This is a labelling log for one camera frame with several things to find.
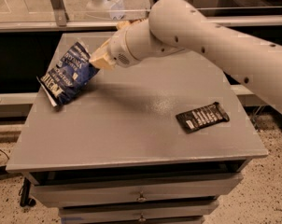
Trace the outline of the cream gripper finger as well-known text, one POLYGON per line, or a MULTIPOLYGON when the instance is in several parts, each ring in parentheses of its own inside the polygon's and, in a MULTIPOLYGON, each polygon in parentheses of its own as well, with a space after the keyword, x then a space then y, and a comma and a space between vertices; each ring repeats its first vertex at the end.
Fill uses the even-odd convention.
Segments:
POLYGON ((90 63, 98 69, 112 70, 115 68, 116 63, 110 55, 104 51, 97 51, 90 57, 90 63))
POLYGON ((101 45, 101 47, 98 49, 98 52, 99 52, 100 54, 106 53, 107 48, 108 48, 108 45, 109 45, 109 42, 110 42, 110 40, 108 39, 107 41, 105 41, 105 42, 101 45))

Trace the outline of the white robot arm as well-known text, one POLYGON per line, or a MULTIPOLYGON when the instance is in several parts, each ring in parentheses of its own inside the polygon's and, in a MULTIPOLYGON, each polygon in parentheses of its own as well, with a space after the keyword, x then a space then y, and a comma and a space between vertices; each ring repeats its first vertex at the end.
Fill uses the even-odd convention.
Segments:
POLYGON ((97 68, 130 67, 184 49, 203 55, 282 114, 282 46, 209 22, 184 0, 159 0, 94 51, 97 68))

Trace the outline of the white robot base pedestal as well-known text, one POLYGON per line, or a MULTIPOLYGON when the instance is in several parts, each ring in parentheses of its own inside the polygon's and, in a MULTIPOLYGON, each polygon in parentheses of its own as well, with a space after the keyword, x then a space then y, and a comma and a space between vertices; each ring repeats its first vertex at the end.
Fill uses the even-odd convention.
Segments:
POLYGON ((121 20, 125 15, 123 0, 90 0, 85 15, 92 20, 121 20))

